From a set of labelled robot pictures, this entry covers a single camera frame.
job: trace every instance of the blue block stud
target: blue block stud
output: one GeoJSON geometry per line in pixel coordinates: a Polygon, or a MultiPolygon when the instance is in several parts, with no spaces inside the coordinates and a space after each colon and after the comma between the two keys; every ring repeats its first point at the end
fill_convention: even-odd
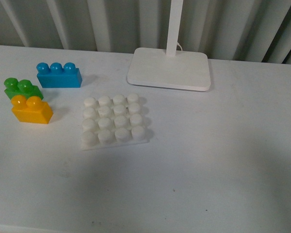
{"type": "Polygon", "coordinates": [[[75,64],[68,62],[64,68],[60,63],[50,67],[46,63],[37,65],[37,78],[43,88],[75,88],[81,87],[82,76],[75,64]]]}

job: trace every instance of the lamp base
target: lamp base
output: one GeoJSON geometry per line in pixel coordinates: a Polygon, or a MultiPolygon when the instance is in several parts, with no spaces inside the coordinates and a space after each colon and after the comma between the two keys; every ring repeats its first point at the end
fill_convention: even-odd
{"type": "Polygon", "coordinates": [[[127,81],[130,84],[173,89],[207,91],[210,88],[208,58],[204,53],[138,48],[132,58],[127,81]]]}

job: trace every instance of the green block stud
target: green block stud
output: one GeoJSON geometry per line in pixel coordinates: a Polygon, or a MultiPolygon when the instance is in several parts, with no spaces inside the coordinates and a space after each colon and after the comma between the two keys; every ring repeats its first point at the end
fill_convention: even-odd
{"type": "Polygon", "coordinates": [[[6,89],[4,92],[12,99],[17,95],[24,95],[26,99],[31,96],[38,96],[40,99],[43,99],[43,95],[38,86],[32,85],[29,80],[23,79],[18,81],[16,78],[8,78],[4,81],[6,89]]]}

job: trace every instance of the yellow block stud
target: yellow block stud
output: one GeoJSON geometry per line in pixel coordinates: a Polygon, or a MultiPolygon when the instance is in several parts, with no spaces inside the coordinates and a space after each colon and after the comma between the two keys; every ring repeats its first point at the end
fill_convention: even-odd
{"type": "Polygon", "coordinates": [[[41,101],[38,96],[17,95],[11,99],[12,112],[20,122],[48,124],[53,111],[47,102],[41,101]]]}

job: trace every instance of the white table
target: white table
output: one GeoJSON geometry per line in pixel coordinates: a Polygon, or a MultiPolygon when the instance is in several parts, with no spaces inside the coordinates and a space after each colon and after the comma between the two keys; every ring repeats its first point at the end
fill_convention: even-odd
{"type": "Polygon", "coordinates": [[[132,54],[0,46],[0,233],[291,233],[291,65],[209,60],[208,92],[133,86],[132,54]],[[73,62],[20,123],[8,77],[73,62]],[[150,142],[81,151],[82,102],[138,93],[150,142]]]}

